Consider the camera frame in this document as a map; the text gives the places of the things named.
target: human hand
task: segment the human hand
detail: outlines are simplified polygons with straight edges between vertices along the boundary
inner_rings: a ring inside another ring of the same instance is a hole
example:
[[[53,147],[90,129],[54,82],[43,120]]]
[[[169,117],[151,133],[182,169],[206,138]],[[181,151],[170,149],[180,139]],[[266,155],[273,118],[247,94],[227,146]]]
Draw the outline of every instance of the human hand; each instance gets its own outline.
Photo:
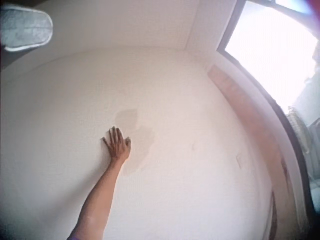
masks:
[[[106,138],[103,138],[105,145],[107,146],[112,164],[124,164],[129,158],[131,152],[131,139],[128,137],[124,140],[119,128],[113,127],[109,130],[110,143]]]

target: forearm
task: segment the forearm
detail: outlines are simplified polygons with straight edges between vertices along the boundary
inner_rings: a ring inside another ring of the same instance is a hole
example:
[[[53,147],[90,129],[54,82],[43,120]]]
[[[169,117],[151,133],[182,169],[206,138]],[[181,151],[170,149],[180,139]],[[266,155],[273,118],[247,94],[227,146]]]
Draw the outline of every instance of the forearm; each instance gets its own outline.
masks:
[[[112,161],[86,199],[72,235],[80,240],[101,240],[122,164]]]

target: hand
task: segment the hand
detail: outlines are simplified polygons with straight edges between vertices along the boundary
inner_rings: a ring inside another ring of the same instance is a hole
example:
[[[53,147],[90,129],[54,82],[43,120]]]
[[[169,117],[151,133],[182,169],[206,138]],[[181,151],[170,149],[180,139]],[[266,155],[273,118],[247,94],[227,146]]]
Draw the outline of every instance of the hand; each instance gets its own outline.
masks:
[[[124,140],[120,129],[116,129],[115,127],[109,130],[109,134],[110,143],[107,142],[105,137],[103,138],[103,141],[109,150],[111,163],[120,163],[122,165],[130,156],[131,139],[128,137]]]

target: window frame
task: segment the window frame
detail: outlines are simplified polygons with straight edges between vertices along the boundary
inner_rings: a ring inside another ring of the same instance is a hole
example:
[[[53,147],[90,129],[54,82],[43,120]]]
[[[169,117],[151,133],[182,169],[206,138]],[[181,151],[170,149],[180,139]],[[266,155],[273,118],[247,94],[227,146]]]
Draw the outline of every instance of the window frame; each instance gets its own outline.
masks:
[[[229,23],[226,27],[226,30],[223,34],[223,37],[220,41],[220,44],[217,48],[217,52],[220,53],[222,56],[224,56],[228,61],[230,61],[232,64],[234,64],[244,75],[253,83],[253,85],[260,91],[260,93],[263,95],[263,97],[267,100],[267,102],[271,105],[273,111],[279,118],[281,124],[283,125],[286,134],[289,137],[289,140],[291,142],[291,145],[294,149],[294,153],[297,158],[299,171],[302,179],[302,186],[303,186],[303,194],[304,194],[304,200],[305,200],[305,209],[308,220],[313,223],[316,219],[316,210],[314,207],[312,195],[311,195],[311,188],[310,188],[310,179],[308,175],[307,170],[307,164],[306,160],[302,151],[302,148],[300,146],[300,143],[298,141],[298,138],[294,132],[293,127],[291,126],[289,120],[287,119],[287,116],[281,109],[281,107],[277,104],[277,102],[271,97],[271,95],[264,89],[264,87],[258,82],[257,79],[255,79],[241,64],[240,62],[235,59],[230,53],[226,51],[226,48],[229,44],[229,41],[238,25],[238,22],[240,20],[240,17],[243,13],[243,10],[245,8],[246,2],[253,2],[255,4],[260,4],[265,7],[274,8],[277,11],[280,11],[286,15],[288,15],[291,18],[294,18],[295,20],[298,20],[298,22],[302,23],[299,19],[304,19],[304,23],[308,22],[306,21],[306,16],[303,13],[295,12],[294,10],[288,9],[286,7],[280,6],[276,4],[275,0],[266,1],[266,0],[237,0],[234,10],[232,12],[231,18],[229,20]]]

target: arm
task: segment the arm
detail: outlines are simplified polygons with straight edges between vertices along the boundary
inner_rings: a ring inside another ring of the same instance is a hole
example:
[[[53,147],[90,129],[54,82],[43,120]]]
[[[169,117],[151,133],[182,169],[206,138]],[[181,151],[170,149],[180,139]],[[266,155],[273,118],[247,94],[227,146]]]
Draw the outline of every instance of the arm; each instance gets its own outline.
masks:
[[[87,197],[71,236],[79,240],[101,240],[108,222],[117,178],[131,152],[131,140],[124,140],[119,128],[109,131],[110,143],[105,138],[111,163]]]

